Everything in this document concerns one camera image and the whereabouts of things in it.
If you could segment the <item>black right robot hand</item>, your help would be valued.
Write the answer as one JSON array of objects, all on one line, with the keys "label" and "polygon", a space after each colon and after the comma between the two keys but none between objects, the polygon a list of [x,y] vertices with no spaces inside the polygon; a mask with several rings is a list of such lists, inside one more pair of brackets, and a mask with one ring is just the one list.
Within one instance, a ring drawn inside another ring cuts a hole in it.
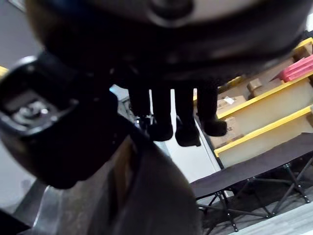
[{"label": "black right robot hand", "polygon": [[101,168],[133,130],[113,84],[220,85],[299,43],[310,0],[27,0],[43,50],[0,81],[0,139],[55,188]]}]

